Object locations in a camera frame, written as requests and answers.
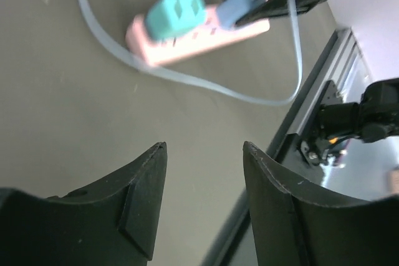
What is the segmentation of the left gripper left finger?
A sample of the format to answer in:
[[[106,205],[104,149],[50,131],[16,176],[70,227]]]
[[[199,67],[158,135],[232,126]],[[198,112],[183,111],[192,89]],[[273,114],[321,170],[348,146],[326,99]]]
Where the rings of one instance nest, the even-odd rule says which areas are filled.
[[[64,197],[1,189],[2,265],[146,265],[153,258],[167,146]]]

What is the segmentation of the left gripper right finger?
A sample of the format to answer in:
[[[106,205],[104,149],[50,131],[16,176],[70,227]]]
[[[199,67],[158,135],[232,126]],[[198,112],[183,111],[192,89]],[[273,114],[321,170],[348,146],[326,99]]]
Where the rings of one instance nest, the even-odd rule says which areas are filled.
[[[259,265],[398,264],[398,196],[331,191],[248,141],[243,166]]]

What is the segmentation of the blue plug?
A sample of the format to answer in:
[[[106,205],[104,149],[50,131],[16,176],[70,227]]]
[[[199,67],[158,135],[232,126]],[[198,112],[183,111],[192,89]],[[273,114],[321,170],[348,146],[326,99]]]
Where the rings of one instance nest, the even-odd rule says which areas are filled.
[[[223,30],[237,31],[249,24],[237,26],[237,21],[254,8],[253,0],[225,0],[216,8],[219,26]]]

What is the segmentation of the teal charger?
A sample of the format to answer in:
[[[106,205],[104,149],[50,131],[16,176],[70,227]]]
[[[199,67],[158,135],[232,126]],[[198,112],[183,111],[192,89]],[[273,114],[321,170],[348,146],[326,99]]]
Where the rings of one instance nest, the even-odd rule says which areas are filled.
[[[145,28],[155,41],[180,37],[204,24],[204,0],[158,0],[145,16]]]

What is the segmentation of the pink power strip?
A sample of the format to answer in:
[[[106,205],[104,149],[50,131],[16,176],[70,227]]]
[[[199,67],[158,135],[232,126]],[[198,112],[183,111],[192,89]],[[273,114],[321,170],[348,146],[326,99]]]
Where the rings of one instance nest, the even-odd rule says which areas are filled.
[[[195,27],[183,36],[161,41],[155,41],[148,35],[145,28],[146,14],[135,16],[125,36],[130,52],[154,68],[156,65],[172,64],[181,59],[250,39],[267,32],[270,28],[269,20],[264,18],[250,22],[245,29],[223,30],[216,16],[218,5],[206,5],[204,24]]]

